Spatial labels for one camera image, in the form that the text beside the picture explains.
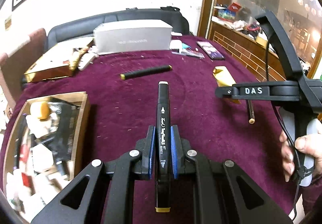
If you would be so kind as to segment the person's right hand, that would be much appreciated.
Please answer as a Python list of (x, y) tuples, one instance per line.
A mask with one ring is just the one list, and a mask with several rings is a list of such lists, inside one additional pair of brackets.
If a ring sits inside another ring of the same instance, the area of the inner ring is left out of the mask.
[[(284, 178), (285, 181), (288, 182), (295, 171), (295, 150), (289, 145), (284, 131), (281, 132), (279, 141), (282, 144), (281, 155)], [(321, 177), (321, 141), (321, 131), (298, 137), (295, 141), (295, 148), (298, 156), (303, 154), (314, 158), (313, 179)]]

